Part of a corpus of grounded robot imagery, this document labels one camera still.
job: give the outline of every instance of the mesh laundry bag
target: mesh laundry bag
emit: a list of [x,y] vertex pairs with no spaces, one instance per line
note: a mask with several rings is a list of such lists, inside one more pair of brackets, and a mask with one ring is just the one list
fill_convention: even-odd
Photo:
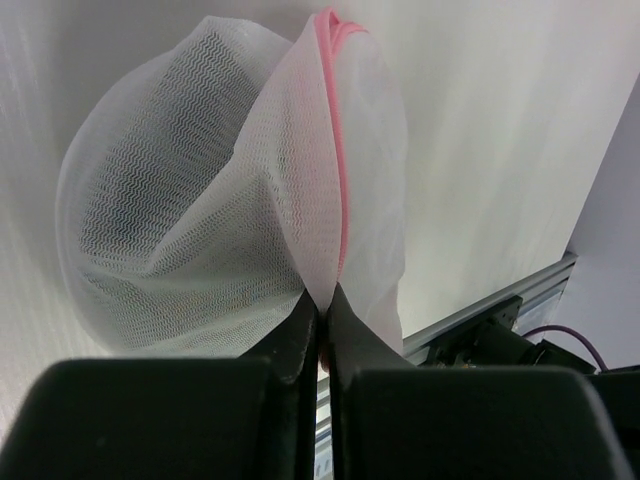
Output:
[[118,352],[239,355],[338,281],[401,348],[406,125],[371,36],[208,17],[122,78],[64,159],[67,288]]

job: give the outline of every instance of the white backdrop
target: white backdrop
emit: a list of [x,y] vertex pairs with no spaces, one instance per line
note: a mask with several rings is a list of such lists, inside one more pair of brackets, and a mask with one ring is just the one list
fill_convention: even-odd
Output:
[[[0,2],[0,437],[56,359],[104,352],[55,253],[58,170],[105,91],[207,14],[295,39],[305,0]],[[410,129],[405,335],[558,260],[640,71],[635,0],[346,0]]]

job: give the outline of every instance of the pink trim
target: pink trim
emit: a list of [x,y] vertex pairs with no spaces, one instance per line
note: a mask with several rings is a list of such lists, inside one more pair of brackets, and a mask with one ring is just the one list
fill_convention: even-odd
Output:
[[341,22],[332,8],[325,8],[313,20],[318,37],[318,46],[322,58],[324,81],[327,86],[327,98],[331,114],[333,139],[336,145],[338,159],[338,175],[340,177],[340,202],[342,203],[342,232],[340,237],[340,258],[338,260],[338,279],[342,273],[344,258],[347,254],[349,240],[349,182],[347,181],[347,166],[344,155],[344,139],[342,123],[340,121],[340,104],[336,81],[333,75],[335,56],[340,52],[346,38],[356,32],[365,31],[360,25],[352,22]]

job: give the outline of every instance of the white wall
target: white wall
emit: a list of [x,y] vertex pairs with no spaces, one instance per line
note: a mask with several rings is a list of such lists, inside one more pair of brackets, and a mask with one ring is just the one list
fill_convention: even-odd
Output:
[[[294,39],[323,0],[0,2],[0,437],[51,362],[104,354],[60,280],[58,170],[122,75],[207,14]],[[410,129],[405,335],[562,255],[640,71],[636,0],[343,0]]]
[[[609,367],[640,364],[640,80],[571,237],[579,255],[553,323],[584,334]],[[562,334],[548,340],[584,358]]]

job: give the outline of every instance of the white mesh bag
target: white mesh bag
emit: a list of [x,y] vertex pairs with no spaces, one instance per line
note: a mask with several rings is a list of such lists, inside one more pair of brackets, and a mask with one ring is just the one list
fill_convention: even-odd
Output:
[[361,27],[293,44],[208,17],[122,78],[73,140],[56,230],[67,288],[116,352],[235,356],[339,281],[401,348],[406,124]]

